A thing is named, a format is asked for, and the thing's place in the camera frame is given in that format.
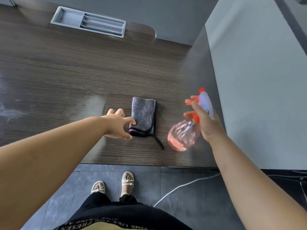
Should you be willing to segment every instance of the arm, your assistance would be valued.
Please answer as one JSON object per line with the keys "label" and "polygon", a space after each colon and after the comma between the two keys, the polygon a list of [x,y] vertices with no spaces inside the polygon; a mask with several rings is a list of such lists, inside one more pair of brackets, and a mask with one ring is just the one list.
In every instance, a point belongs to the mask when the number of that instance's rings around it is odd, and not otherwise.
{"label": "arm", "polygon": [[90,117],[0,148],[0,222],[19,230],[66,181],[103,135],[132,139],[122,109]]}
{"label": "arm", "polygon": [[211,120],[196,103],[202,135],[226,184],[232,203],[247,230],[306,229],[307,212],[266,176],[226,135],[215,113]]}

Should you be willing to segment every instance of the person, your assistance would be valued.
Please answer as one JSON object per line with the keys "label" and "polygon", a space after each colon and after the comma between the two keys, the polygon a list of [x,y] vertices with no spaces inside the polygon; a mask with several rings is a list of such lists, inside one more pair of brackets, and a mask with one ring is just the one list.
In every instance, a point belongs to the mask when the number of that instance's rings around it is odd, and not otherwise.
{"label": "person", "polygon": [[[233,205],[247,230],[306,229],[307,212],[268,178],[196,103],[202,136],[212,147]],[[0,222],[2,229],[19,230],[56,192],[90,149],[105,135],[132,139],[123,129],[136,124],[123,110],[109,110],[0,148]],[[98,181],[92,194],[57,230],[190,229],[166,212],[138,203],[132,196],[133,175],[122,179],[119,202],[110,202]]]}

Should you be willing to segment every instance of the black pants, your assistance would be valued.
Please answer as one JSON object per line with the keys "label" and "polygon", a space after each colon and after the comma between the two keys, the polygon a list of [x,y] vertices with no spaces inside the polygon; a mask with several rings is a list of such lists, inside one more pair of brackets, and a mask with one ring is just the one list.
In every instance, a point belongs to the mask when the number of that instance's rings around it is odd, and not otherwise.
{"label": "black pants", "polygon": [[111,202],[111,200],[106,196],[106,194],[103,194],[101,192],[95,192],[91,194],[87,199],[83,202],[81,207],[72,215],[72,217],[69,219],[75,220],[79,216],[82,215],[82,212],[102,207],[106,205],[114,205],[114,206],[121,206],[121,205],[130,205],[130,204],[141,204],[138,203],[132,195],[124,194],[122,197],[119,198],[119,202]]}

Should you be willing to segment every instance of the forearm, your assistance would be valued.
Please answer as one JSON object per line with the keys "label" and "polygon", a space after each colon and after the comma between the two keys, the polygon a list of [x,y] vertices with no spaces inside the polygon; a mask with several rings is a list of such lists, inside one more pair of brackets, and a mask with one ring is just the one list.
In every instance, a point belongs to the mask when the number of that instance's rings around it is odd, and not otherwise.
{"label": "forearm", "polygon": [[103,117],[90,117],[1,147],[2,225],[24,224],[65,182],[105,131]]}
{"label": "forearm", "polygon": [[210,142],[231,200],[246,229],[303,229],[307,213],[226,135]]}

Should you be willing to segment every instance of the person's left hand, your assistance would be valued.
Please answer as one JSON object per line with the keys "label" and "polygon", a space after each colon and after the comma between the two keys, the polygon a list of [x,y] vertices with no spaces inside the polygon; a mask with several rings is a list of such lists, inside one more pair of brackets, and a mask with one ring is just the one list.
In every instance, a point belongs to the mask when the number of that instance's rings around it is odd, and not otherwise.
{"label": "person's left hand", "polygon": [[136,125],[136,121],[131,117],[126,117],[123,109],[118,109],[116,112],[110,109],[102,118],[106,119],[107,124],[105,136],[117,139],[132,139],[132,136],[124,131],[124,126],[129,123]]}

